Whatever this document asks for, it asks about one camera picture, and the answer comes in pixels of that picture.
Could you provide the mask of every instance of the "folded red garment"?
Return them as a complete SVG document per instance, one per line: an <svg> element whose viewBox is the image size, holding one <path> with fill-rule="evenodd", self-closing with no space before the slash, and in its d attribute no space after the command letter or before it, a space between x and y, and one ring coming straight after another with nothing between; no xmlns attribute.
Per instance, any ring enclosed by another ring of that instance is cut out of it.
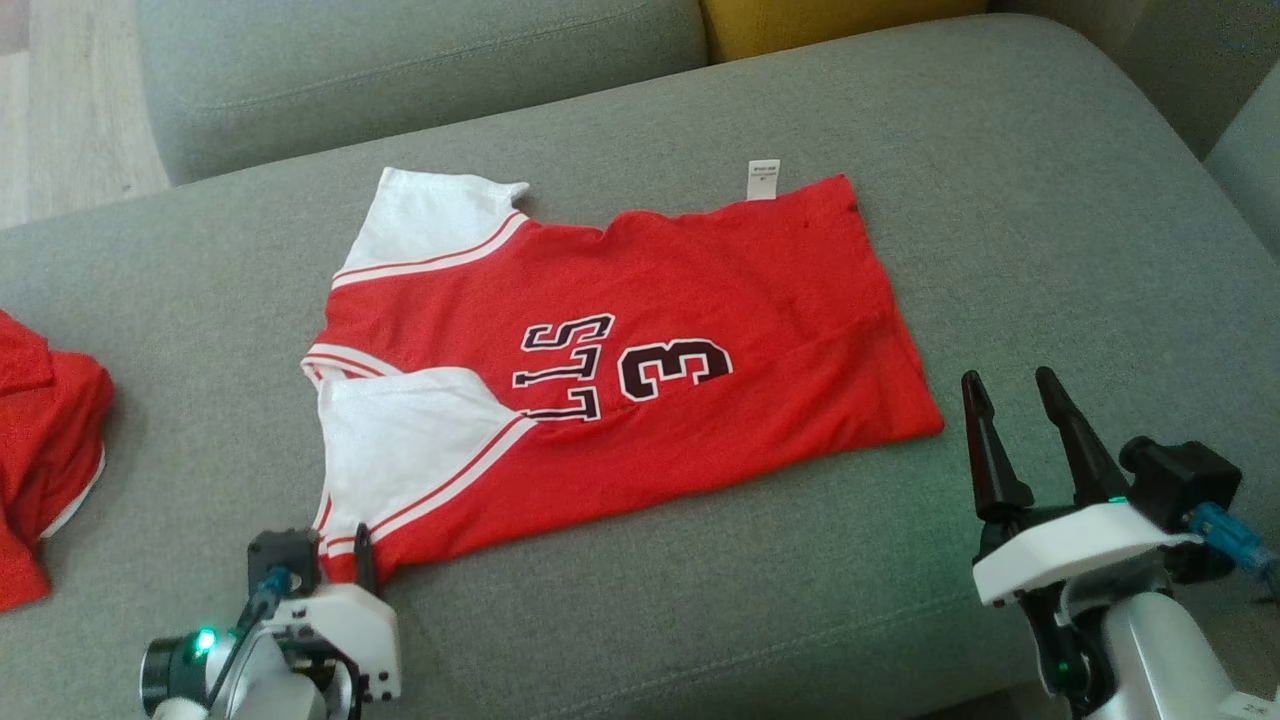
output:
<svg viewBox="0 0 1280 720"><path fill-rule="evenodd" d="M604 229L527 188L384 172L302 363L330 579L361 524L387 579L942 432L844 176Z"/></svg>
<svg viewBox="0 0 1280 720"><path fill-rule="evenodd" d="M102 471L111 378L0 311L0 611L49 594L36 546Z"/></svg>

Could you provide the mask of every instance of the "gray cushion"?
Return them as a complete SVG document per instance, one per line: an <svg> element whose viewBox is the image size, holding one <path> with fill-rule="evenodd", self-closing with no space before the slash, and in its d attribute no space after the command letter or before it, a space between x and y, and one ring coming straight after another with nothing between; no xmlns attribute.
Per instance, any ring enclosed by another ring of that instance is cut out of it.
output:
<svg viewBox="0 0 1280 720"><path fill-rule="evenodd" d="M705 63L696 0L141 0L174 183Z"/></svg>
<svg viewBox="0 0 1280 720"><path fill-rule="evenodd" d="M146 641L232 621L248 539L311 521L297 363L384 165L530 181L535 218L599 225L741 200L753 158L781 158L785 188L850 176L948 429L401 573L410 683L369 717L902 717L1030 678L1021 619L980 607L969 574L969 368L1042 502L1070 497L1047 364L1114 451L1148 433L1238 462L1239 511L1280 541L1280 268L1084 40L979 17L0 234L0 307L119 383L106 475L45 553L52 597L0 618L6 712L129 717Z"/></svg>

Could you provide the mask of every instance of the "yellow cushion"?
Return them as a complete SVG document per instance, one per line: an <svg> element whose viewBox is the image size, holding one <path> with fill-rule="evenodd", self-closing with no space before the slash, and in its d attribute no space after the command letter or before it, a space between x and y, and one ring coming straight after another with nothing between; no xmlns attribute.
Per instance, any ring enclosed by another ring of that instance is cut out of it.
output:
<svg viewBox="0 0 1280 720"><path fill-rule="evenodd" d="M987 0L703 0L716 61L986 9Z"/></svg>

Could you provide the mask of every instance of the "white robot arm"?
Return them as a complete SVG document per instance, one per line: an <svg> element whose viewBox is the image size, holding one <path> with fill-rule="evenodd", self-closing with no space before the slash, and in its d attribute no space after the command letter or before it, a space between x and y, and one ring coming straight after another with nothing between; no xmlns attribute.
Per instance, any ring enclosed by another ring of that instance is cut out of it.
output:
<svg viewBox="0 0 1280 720"><path fill-rule="evenodd" d="M1224 509L1239 469L1199 443L1139 437L1120 454L1135 474L1130 487L1053 372L1041 368L1036 379L1071 468L1070 507L1033 507L980 378L969 372L961 380L974 503L986 523L973 565L979 598L1021 609L1044 689L1066 697L1076 720L1217 716L1234 688L1171 582L1221 578L1236 561L1251 574L1272 570L1274 555L1212 527L1234 523ZM1236 553L1242 547L1248 552Z"/></svg>
<svg viewBox="0 0 1280 720"><path fill-rule="evenodd" d="M252 596L237 628L154 641L140 694L154 720L347 720L401 694L396 611L362 584L319 584L315 536L262 533L250 544Z"/></svg>

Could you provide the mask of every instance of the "cable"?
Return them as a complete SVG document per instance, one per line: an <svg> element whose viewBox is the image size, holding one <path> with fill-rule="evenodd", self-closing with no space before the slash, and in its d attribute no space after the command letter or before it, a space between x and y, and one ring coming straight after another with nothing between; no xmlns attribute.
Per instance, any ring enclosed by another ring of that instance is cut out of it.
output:
<svg viewBox="0 0 1280 720"><path fill-rule="evenodd" d="M227 660L223 661L223 669L218 671L218 678L209 688L209 694L205 696L206 708L212 710L214 703L218 702L218 693L223 692L223 683L227 682L227 675L230 673L232 665L236 664L236 657L239 656L241 648L250 633L264 619L275 615L275 609L280 606L280 601L288 593L288 589L289 570L283 566L271 568L266 577L262 578L262 582L257 584L257 589L253 591L253 596L244 603L244 610L241 611L239 620L236 621L236 628L232 630L236 635L236 642L232 644Z"/></svg>
<svg viewBox="0 0 1280 720"><path fill-rule="evenodd" d="M232 651L227 655L227 660L223 662L223 669L218 671L218 679L214 680L212 687L209 688L209 694L205 696L205 707L207 710L214 708L214 703L218 702L218 693L223 692L223 683L227 682L227 675L232 670L232 665L236 664L236 657L239 655L241 647L244 641L248 639L250 632L253 626L262 621L266 616L266 607L260 607L251 618L252 621L248 624L247 629L239 629L236 633L236 642L232 644Z"/></svg>
<svg viewBox="0 0 1280 720"><path fill-rule="evenodd" d="M1280 607L1280 556L1262 544L1262 538L1251 530L1236 516L1212 502L1196 506L1188 519L1189 529L1204 538L1204 543L1235 561L1244 574L1266 583L1271 591L1271 602Z"/></svg>

